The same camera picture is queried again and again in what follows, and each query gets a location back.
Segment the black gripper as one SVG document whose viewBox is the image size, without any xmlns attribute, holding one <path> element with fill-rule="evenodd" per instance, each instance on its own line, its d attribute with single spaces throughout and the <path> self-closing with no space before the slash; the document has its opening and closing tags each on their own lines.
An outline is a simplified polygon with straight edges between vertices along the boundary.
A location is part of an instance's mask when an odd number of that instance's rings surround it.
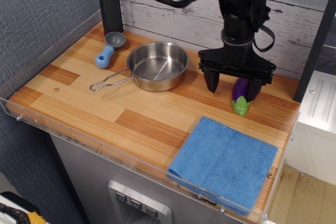
<svg viewBox="0 0 336 224">
<path fill-rule="evenodd" d="M 276 66 L 255 53 L 254 41 L 253 36 L 245 40 L 234 40 L 225 36 L 222 48 L 198 52 L 199 68 L 211 93 L 215 93 L 221 74 L 249 80 L 247 102 L 257 98 L 262 86 L 272 83 Z"/>
</svg>

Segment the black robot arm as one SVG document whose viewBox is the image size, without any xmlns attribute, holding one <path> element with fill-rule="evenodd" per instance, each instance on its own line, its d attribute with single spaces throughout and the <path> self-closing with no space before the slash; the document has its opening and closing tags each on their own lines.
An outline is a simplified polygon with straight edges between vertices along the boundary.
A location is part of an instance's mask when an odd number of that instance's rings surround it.
<svg viewBox="0 0 336 224">
<path fill-rule="evenodd" d="M 270 8 L 266 0 L 218 0 L 224 19 L 222 48 L 198 52 L 199 67 L 207 88 L 215 92 L 221 74 L 248 81 L 247 101 L 256 99 L 261 87 L 270 84 L 275 64 L 255 53 L 255 34 L 263 30 L 274 38 L 274 33 L 264 26 L 269 20 Z"/>
</svg>

